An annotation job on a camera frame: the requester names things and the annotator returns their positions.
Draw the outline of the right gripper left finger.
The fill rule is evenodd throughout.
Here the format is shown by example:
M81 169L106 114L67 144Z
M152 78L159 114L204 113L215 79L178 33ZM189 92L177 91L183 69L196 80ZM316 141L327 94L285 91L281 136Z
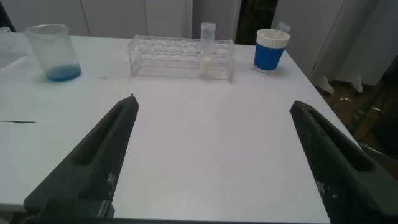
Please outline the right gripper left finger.
M51 199L111 201L138 109L132 95L117 102L29 194L25 210L38 213Z

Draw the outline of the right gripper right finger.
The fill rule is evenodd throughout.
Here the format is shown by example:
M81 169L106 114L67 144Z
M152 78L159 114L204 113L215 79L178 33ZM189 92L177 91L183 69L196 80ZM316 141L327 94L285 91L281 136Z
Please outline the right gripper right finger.
M397 179L312 106L290 113L331 223L397 223Z

